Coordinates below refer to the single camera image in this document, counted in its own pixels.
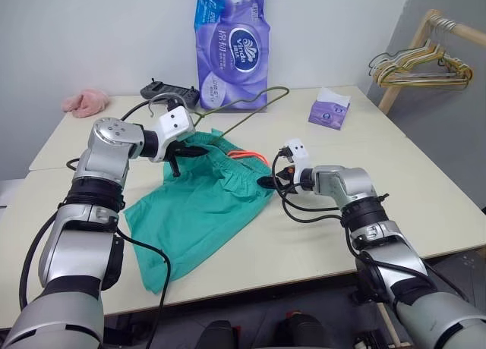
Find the pink cloth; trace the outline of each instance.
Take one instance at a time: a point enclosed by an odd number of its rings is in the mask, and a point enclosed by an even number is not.
[[[85,89],[77,96],[68,97],[62,103],[62,110],[72,112],[75,118],[85,118],[102,112],[108,102],[109,98],[103,91]]]

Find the green cloth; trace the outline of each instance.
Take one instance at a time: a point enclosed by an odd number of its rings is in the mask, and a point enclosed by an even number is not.
[[[272,190],[257,184],[270,169],[257,158],[229,158],[227,152],[240,148],[216,139],[215,133],[197,132],[186,139],[189,146],[202,146],[209,152],[197,158],[178,158],[178,178],[165,163],[163,185],[125,210],[131,236],[169,256],[171,280],[187,275],[216,252],[272,196]],[[145,288],[159,292],[166,277],[162,258],[142,247],[134,249]]]

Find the orange drawstring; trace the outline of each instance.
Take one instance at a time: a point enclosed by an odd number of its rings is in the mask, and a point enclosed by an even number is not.
[[[265,157],[263,157],[260,153],[252,152],[250,150],[230,150],[228,152],[228,157],[233,159],[256,157],[266,165],[270,166],[270,163],[267,161]]]

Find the table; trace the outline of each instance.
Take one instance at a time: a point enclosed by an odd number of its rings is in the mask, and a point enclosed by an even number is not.
[[[279,144],[272,146],[272,154]],[[486,244],[486,215],[410,140],[382,140],[307,145],[315,164],[365,168],[378,193],[389,193],[384,207],[421,256],[438,256]],[[127,206],[161,185],[161,165],[131,163],[125,188]],[[0,223],[0,328],[9,327],[20,312],[18,279],[21,263],[40,225],[63,200],[72,171],[32,171]],[[330,206],[314,195],[294,197],[309,206]],[[120,228],[128,228],[121,214]],[[40,292],[36,276],[40,250],[30,272],[28,297]],[[300,225],[282,211],[278,196],[249,225],[193,272],[169,285],[167,304],[269,287],[351,272],[354,259],[346,249],[338,221]],[[133,248],[125,246],[119,282],[102,293],[105,313],[126,313],[158,305],[145,291]]]
[[[292,137],[300,137],[306,145],[316,143],[321,146],[344,144],[359,140],[370,142],[386,138],[402,138],[405,134],[388,119],[355,86],[332,87],[336,93],[351,96],[351,106],[342,130],[329,129],[307,122],[309,111],[317,98],[319,89],[291,90],[290,94],[268,108],[266,113],[255,115],[242,126],[231,132],[232,141],[243,148],[257,148],[266,154],[275,153],[276,148]],[[271,92],[269,97],[282,91]],[[89,118],[76,119],[66,114],[54,130],[44,147],[30,165],[35,171],[47,168],[62,168],[69,159],[77,158],[86,149],[93,122],[102,116],[120,118],[133,106],[143,101],[139,96],[116,96],[111,98],[108,108]],[[155,105],[154,112],[166,112],[164,105]],[[212,127],[226,130],[241,120],[242,113],[219,113],[208,116],[197,126],[198,130],[210,131]],[[136,111],[128,121],[142,124],[146,129],[155,123],[150,118],[147,107]],[[264,131],[265,140],[260,133]]]

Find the purple tissue package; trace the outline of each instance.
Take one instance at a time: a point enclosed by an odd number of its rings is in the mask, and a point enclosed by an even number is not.
[[[309,121],[341,130],[350,99],[350,96],[338,95],[326,87],[321,88],[316,102],[312,105]]]
[[[264,0],[197,0],[194,30],[203,108],[253,99],[267,88],[270,26]],[[266,102],[263,94],[232,108],[256,109]]]

